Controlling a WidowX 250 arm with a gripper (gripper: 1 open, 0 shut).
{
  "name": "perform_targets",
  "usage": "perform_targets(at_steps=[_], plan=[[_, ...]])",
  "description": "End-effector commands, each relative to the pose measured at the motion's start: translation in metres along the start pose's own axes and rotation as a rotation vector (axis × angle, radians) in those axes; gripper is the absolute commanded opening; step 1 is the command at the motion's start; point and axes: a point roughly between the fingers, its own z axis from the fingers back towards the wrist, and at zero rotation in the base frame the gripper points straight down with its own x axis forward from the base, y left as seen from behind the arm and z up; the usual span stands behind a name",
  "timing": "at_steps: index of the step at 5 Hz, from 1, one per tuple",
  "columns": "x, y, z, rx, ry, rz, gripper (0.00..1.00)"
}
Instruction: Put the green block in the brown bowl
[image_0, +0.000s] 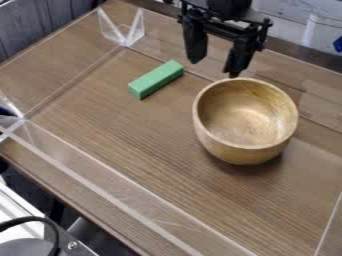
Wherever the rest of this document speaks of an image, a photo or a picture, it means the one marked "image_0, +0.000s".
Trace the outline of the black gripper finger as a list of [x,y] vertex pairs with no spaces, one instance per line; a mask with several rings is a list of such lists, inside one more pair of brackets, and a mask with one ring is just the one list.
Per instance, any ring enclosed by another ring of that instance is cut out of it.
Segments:
[[260,31],[257,28],[246,28],[241,33],[229,36],[233,47],[229,52],[224,72],[232,78],[237,78],[248,69],[256,51],[260,49]]
[[185,16],[182,21],[186,55],[189,61],[197,64],[208,55],[209,37],[204,23],[192,16]]

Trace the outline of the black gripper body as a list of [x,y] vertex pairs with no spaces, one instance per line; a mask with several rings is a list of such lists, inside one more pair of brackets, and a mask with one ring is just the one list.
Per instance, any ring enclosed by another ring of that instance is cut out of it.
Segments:
[[241,33],[257,30],[257,39],[265,42],[273,21],[252,7],[253,0],[181,0],[179,23],[188,39],[202,40],[209,32],[224,35],[240,31],[230,22],[245,22],[249,27]]

